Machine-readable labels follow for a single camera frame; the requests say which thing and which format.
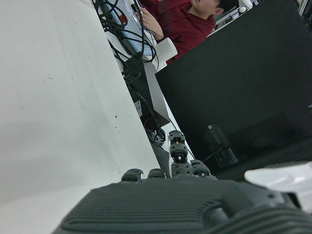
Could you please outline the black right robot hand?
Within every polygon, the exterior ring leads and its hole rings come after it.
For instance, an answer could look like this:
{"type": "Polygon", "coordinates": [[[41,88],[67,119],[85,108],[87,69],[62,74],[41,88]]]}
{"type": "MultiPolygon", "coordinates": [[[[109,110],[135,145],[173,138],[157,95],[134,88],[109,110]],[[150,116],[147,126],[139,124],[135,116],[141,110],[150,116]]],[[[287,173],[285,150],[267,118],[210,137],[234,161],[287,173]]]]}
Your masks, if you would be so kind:
{"type": "Polygon", "coordinates": [[[219,180],[187,160],[182,132],[169,133],[172,176],[130,169],[118,183],[92,189],[57,234],[309,234],[312,216],[285,192],[219,180]]]}

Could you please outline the bystander hand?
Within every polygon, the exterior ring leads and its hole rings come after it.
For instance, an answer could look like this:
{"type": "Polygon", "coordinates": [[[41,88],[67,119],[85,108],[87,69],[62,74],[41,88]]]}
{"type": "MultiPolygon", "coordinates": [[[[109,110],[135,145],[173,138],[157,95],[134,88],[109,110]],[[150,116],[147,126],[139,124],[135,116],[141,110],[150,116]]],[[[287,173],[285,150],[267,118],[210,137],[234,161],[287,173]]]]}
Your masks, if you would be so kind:
{"type": "Polygon", "coordinates": [[[161,40],[164,37],[163,31],[155,17],[145,8],[140,7],[137,14],[141,13],[142,23],[148,29],[156,34],[156,40],[161,40]]]}

